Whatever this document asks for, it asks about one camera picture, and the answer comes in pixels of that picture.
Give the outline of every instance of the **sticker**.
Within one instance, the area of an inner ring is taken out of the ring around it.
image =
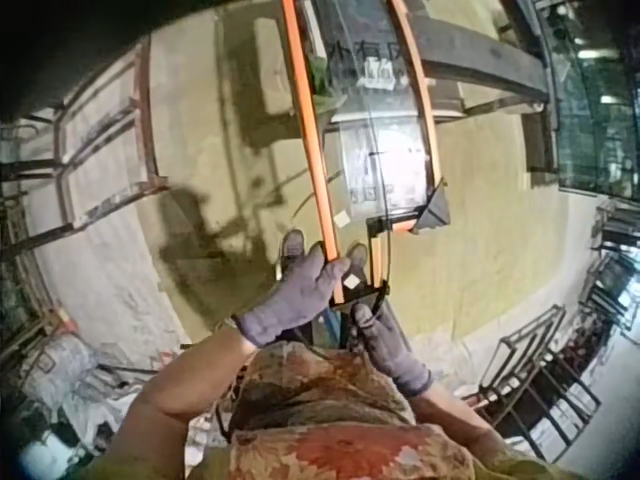
[[[349,290],[353,290],[360,283],[360,279],[352,273],[347,277],[347,279],[343,283],[344,283],[344,286],[347,287]]]
[[[351,217],[345,210],[343,210],[333,217],[333,221],[338,228],[342,228],[351,222]]]

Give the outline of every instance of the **metal beam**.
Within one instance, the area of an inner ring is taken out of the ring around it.
[[[540,60],[481,33],[424,15],[410,15],[425,75],[549,99]]]

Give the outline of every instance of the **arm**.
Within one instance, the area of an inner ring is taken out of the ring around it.
[[[182,478],[189,421],[220,398],[255,350],[224,326],[180,355],[134,400],[107,455],[141,460],[168,478]]]
[[[442,385],[433,384],[427,391],[410,398],[409,405],[418,423],[439,425],[451,440],[483,464],[490,463],[505,448],[500,434]]]
[[[391,377],[409,401],[418,423],[439,425],[451,440],[467,448],[482,463],[491,461],[502,450],[504,441],[491,425],[433,382],[431,372],[405,346],[400,327],[386,307],[374,317],[368,307],[356,305],[352,317],[371,363]]]
[[[319,245],[302,255],[263,303],[234,319],[238,330],[222,327],[145,385],[105,457],[140,460],[163,478],[183,478],[189,421],[218,401],[258,348],[318,315],[348,267],[345,259],[325,265]]]

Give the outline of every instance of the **person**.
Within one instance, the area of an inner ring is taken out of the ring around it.
[[[189,422],[210,411],[248,363],[230,445],[206,455],[190,480],[573,478],[509,448],[439,385],[388,305],[377,315],[353,307],[349,349],[310,348],[290,335],[327,307],[337,282],[365,278],[366,258],[357,245],[326,263],[321,245],[305,254],[302,232],[289,232],[283,278],[268,298],[152,378],[109,450],[81,476],[184,478]]]

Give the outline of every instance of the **glove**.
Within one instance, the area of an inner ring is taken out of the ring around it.
[[[324,262],[320,244],[297,258],[264,303],[234,318],[240,333],[256,347],[264,347],[283,330],[313,320],[327,307],[350,264],[348,258]]]
[[[351,311],[369,360],[376,370],[391,377],[405,398],[417,397],[433,384],[431,371],[405,345],[400,327],[392,315],[385,304],[377,316],[362,304],[354,305]]]

